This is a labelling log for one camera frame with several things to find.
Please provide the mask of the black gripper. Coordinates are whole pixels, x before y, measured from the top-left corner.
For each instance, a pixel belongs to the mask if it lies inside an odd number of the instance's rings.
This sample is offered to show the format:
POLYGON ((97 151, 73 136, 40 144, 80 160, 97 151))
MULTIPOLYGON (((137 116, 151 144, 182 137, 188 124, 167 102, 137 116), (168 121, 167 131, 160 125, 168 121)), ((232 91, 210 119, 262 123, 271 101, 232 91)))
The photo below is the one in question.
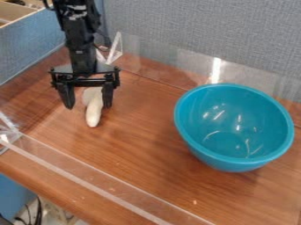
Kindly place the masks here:
POLYGON ((52 86, 57 92, 67 109, 75 104, 73 87, 101 87, 103 107, 109 108, 113 88, 120 85, 120 69, 97 61, 97 51, 71 49, 69 63, 49 69, 52 86))

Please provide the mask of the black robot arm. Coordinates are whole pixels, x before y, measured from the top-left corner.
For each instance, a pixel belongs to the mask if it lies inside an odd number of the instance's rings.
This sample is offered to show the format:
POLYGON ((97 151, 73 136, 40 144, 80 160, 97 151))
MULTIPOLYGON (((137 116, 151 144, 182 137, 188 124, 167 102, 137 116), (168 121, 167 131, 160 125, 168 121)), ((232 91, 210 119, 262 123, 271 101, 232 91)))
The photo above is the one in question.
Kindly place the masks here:
POLYGON ((52 0, 44 7, 53 11, 64 32, 71 63, 49 69, 52 87, 64 106, 75 105, 75 87, 101 87, 103 106, 112 105, 113 90, 120 86, 120 68, 99 62, 93 35, 100 27, 100 13, 93 0, 52 0))

